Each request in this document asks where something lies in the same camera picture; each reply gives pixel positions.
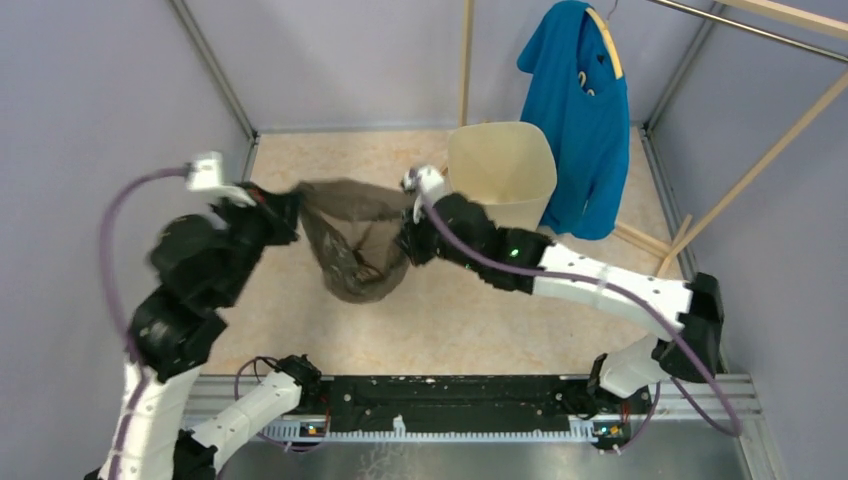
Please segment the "cream plastic trash bin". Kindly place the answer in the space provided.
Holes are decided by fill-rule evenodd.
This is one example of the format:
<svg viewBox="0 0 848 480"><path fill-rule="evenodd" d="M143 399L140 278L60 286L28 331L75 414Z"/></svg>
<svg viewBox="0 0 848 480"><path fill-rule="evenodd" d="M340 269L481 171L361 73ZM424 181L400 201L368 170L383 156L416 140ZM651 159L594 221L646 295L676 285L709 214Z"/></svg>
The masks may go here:
<svg viewBox="0 0 848 480"><path fill-rule="evenodd" d="M504 227L537 229L557 185L546 136L522 121L458 128L448 138L446 168L453 190Z"/></svg>

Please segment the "dark translucent trash bag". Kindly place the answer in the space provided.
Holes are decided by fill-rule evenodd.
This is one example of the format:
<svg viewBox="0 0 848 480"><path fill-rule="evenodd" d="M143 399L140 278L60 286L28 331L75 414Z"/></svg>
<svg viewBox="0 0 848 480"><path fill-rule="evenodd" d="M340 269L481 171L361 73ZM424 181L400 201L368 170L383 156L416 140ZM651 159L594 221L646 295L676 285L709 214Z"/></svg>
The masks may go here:
<svg viewBox="0 0 848 480"><path fill-rule="evenodd" d="M300 223L334 297L373 303L397 288L410 266L396 238L412 196L348 178L303 181L294 191Z"/></svg>

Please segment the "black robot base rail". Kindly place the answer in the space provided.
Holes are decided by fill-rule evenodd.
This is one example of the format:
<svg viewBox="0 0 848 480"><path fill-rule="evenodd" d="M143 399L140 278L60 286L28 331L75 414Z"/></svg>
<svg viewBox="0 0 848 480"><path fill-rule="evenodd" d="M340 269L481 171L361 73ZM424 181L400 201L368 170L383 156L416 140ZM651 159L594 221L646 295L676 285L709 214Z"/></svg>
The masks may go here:
<svg viewBox="0 0 848 480"><path fill-rule="evenodd" d="M332 433L565 432L620 410L621 399L586 378L558 375L335 376L295 409L330 421Z"/></svg>

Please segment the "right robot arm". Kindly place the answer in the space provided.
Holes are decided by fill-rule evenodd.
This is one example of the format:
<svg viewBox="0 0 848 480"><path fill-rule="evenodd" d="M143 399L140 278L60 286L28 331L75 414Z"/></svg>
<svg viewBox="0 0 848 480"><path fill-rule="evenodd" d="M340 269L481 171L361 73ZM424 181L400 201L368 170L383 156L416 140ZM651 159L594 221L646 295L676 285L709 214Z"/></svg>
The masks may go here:
<svg viewBox="0 0 848 480"><path fill-rule="evenodd" d="M458 193L406 209L397 244L415 266L444 260L495 289L581 303L644 329L644 338L596 359L586 397L600 412L655 382L715 380L724 308L712 275L669 280L603 263L544 234L498 227Z"/></svg>

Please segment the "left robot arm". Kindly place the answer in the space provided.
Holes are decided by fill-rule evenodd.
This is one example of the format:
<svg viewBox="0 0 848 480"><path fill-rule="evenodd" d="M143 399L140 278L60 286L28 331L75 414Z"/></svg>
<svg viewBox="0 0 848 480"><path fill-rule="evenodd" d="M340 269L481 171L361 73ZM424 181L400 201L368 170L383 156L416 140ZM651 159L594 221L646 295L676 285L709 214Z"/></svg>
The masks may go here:
<svg viewBox="0 0 848 480"><path fill-rule="evenodd" d="M192 387L226 329L234 306L270 246L298 239L301 197L246 182L248 201L222 199L215 227L202 215L173 220L150 262L157 288L127 328L125 393L112 445L94 479L215 479L228 460L269 423L319 404L321 373L305 356L272 360L252 391L204 423L185 428Z"/></svg>

